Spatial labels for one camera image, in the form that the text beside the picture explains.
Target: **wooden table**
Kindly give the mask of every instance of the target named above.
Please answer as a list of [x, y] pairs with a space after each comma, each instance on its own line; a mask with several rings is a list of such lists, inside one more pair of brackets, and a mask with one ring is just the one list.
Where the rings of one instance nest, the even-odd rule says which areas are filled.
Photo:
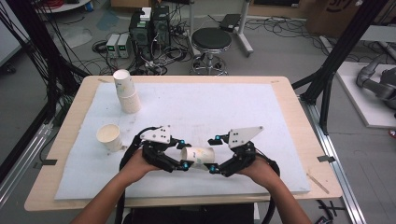
[[[113, 82], [113, 77], [86, 77], [64, 119], [64, 123], [52, 145], [48, 160], [57, 160], [54, 166], [43, 166], [26, 200], [28, 211], [47, 211], [83, 208], [89, 200], [55, 201], [54, 196], [61, 182], [64, 165], [70, 149], [78, 136], [78, 130], [90, 108], [96, 89], [101, 82]], [[271, 84], [288, 125], [290, 136], [306, 172], [311, 191], [295, 195], [296, 199], [326, 199], [342, 196], [341, 187], [327, 162], [319, 162], [323, 150], [311, 125], [301, 108], [294, 90], [285, 77], [134, 77], [134, 82], [142, 83], [255, 83]], [[125, 205], [131, 207], [211, 204], [211, 203], [251, 203], [269, 201], [268, 195], [232, 195], [177, 198], [127, 199]]]

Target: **gray robotic arm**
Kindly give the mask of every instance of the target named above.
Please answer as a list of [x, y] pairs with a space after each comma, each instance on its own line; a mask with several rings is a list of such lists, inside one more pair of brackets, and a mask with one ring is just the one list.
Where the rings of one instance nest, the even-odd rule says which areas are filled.
[[388, 107], [396, 109], [396, 67], [385, 70], [382, 73], [379, 83], [370, 79], [375, 73], [375, 69], [380, 60], [381, 57], [378, 56], [367, 66], [363, 67], [358, 73], [356, 84], [359, 87], [372, 91], [375, 93], [375, 96], [384, 101]]

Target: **chair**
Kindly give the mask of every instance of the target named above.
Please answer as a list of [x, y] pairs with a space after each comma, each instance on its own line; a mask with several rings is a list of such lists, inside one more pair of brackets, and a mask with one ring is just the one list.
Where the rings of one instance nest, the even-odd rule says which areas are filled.
[[212, 71], [216, 71], [217, 76], [228, 75], [225, 70], [226, 63], [214, 54], [220, 54], [230, 47], [231, 37], [229, 34], [218, 28], [203, 28], [192, 34], [191, 43], [202, 54], [201, 57], [192, 61], [191, 72], [210, 76]]

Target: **dark clothing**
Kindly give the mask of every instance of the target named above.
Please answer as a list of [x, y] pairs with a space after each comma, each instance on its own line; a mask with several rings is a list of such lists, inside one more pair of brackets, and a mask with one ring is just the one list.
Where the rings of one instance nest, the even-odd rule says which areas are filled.
[[202, 205], [189, 207], [136, 208], [123, 224], [252, 224], [253, 203]]

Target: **person's left hand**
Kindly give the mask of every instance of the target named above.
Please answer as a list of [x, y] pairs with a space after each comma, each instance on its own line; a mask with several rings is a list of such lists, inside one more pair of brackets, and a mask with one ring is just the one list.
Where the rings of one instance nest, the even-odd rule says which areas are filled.
[[146, 173], [155, 170], [160, 169], [148, 164], [142, 156], [142, 149], [138, 149], [118, 173], [118, 176], [127, 187], [141, 179]]

